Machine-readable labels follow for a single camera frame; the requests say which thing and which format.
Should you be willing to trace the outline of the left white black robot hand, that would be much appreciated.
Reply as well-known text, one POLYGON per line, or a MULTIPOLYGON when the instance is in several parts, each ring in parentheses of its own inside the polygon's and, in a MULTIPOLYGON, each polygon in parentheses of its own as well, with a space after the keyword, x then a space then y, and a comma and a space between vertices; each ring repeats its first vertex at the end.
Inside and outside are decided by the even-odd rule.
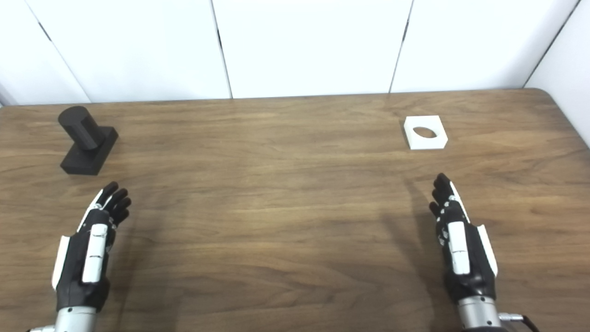
POLYGON ((129 216, 127 189, 115 181, 93 198, 76 232, 61 236, 51 275, 56 311, 90 307, 100 312, 108 299, 111 283, 106 277, 109 251, 116 231, 129 216))

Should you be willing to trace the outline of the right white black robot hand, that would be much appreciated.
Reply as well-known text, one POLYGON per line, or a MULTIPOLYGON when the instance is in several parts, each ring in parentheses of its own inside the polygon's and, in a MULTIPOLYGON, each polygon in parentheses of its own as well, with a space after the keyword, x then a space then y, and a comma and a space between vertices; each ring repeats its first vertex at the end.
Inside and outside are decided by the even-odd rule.
POLYGON ((429 208, 445 263, 444 285, 455 303, 468 297, 496 300, 497 262, 484 225, 471 223, 454 183, 443 173, 434 180, 429 208))

